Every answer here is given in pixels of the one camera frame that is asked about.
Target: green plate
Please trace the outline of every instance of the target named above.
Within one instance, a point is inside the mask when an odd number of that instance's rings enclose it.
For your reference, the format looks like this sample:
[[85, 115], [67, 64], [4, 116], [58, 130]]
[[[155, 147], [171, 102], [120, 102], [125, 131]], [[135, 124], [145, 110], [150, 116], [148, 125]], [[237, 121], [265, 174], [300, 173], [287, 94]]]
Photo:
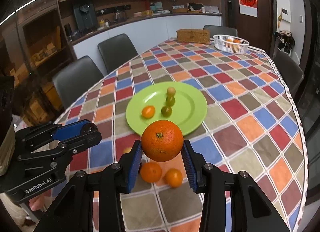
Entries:
[[[172, 114], [164, 117], [161, 108], [165, 106], [165, 99], [168, 87], [176, 90], [176, 102], [172, 106]], [[153, 105], [156, 108], [155, 115], [151, 119], [141, 116], [145, 106]], [[162, 82], [150, 85], [135, 96], [127, 106], [125, 112], [129, 126], [139, 135], [142, 135], [145, 128], [158, 120], [169, 120], [179, 126], [183, 135], [194, 131], [204, 120], [207, 114], [207, 101], [204, 95], [195, 87], [180, 82]]]

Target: orange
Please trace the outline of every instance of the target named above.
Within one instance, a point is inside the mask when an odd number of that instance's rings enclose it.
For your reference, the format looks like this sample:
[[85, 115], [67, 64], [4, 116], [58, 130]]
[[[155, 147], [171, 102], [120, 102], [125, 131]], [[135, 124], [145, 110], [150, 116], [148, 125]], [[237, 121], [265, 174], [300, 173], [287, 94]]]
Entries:
[[226, 47], [232, 47], [232, 45], [231, 45], [231, 44], [227, 44], [227, 43], [225, 43], [225, 46], [226, 46]]
[[159, 164], [155, 162], [148, 162], [142, 165], [140, 169], [141, 178], [145, 182], [157, 182], [160, 180], [162, 174], [162, 169]]
[[155, 107], [153, 105], [148, 105], [148, 106], [146, 106], [145, 108], [142, 109], [141, 115], [145, 119], [150, 119], [151, 117], [154, 116], [155, 112], [156, 112]]
[[172, 188], [180, 187], [182, 184], [182, 173], [178, 169], [169, 169], [164, 176], [167, 184]]
[[157, 162], [173, 159], [181, 151], [183, 135], [177, 125], [168, 120], [159, 120], [147, 126], [141, 136], [145, 155]]
[[240, 47], [238, 45], [232, 45], [231, 51], [233, 53], [238, 53], [239, 49], [240, 49]]

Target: clothing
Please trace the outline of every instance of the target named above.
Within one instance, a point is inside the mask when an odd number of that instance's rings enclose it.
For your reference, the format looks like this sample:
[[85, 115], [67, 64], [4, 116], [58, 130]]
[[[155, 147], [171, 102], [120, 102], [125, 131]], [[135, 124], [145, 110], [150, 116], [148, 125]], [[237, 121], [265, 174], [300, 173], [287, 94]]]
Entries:
[[277, 38], [280, 40], [278, 45], [278, 49], [290, 54], [291, 49], [295, 46], [296, 42], [292, 37], [291, 31], [288, 30], [280, 30], [276, 33]]

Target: white basket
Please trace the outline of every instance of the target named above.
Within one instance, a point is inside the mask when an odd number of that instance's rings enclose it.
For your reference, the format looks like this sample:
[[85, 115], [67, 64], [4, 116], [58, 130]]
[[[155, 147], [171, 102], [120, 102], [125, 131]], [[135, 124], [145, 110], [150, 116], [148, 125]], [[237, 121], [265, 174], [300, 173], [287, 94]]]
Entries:
[[[247, 40], [229, 36], [229, 35], [214, 35], [214, 46], [224, 52], [233, 54], [245, 54], [247, 52], [249, 42]], [[233, 41], [237, 39], [240, 43], [234, 43]]]

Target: colorful tablecloth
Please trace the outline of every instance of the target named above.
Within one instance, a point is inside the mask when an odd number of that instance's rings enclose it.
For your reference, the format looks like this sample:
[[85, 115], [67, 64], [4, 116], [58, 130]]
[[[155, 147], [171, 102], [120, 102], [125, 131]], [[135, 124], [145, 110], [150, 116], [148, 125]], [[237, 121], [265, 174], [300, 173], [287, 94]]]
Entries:
[[[78, 170], [93, 173], [119, 160], [123, 150], [140, 138], [126, 122], [130, 99], [146, 86], [164, 81], [190, 84], [207, 100], [205, 120], [185, 137], [194, 150], [223, 171], [248, 171], [290, 230], [296, 231], [308, 180], [302, 125], [272, 60], [253, 49], [233, 55], [216, 50], [213, 43], [169, 39], [106, 76], [57, 120], [69, 124], [88, 119], [97, 125], [103, 139], [74, 156], [67, 181]], [[132, 193], [121, 195], [126, 230], [198, 231], [203, 195], [189, 188], [181, 155], [160, 165], [163, 174], [172, 167], [181, 170], [182, 186], [172, 189], [163, 178], [148, 184], [138, 176]], [[65, 183], [53, 188], [50, 196], [57, 196]], [[95, 192], [94, 231], [99, 230], [98, 200]], [[226, 205], [226, 231], [231, 231], [228, 193]]]

